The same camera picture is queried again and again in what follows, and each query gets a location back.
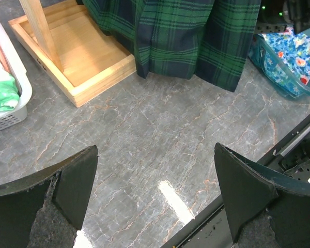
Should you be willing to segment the dark green plaid cloth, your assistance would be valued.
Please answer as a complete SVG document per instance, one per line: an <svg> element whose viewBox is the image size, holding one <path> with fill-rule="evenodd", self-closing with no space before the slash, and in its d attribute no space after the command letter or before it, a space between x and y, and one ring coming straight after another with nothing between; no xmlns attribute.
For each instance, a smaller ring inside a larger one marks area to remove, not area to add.
<svg viewBox="0 0 310 248"><path fill-rule="evenodd" d="M233 92L247 59L260 1L82 0L105 35L134 55L136 72L198 76Z"/></svg>

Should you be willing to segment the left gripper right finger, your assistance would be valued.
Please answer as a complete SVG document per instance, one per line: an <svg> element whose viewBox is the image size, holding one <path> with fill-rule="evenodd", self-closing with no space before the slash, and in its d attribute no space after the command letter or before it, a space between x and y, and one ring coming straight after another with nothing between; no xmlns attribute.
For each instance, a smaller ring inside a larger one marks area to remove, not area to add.
<svg viewBox="0 0 310 248"><path fill-rule="evenodd" d="M217 143L214 161L231 237L239 247L310 247L310 183Z"/></svg>

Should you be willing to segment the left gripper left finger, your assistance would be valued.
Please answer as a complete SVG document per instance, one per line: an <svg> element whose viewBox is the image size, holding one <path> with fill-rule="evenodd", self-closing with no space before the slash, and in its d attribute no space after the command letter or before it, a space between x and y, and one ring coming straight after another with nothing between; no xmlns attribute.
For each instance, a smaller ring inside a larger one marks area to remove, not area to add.
<svg viewBox="0 0 310 248"><path fill-rule="evenodd" d="M0 247L73 247L98 164L97 146L0 185Z"/></svg>

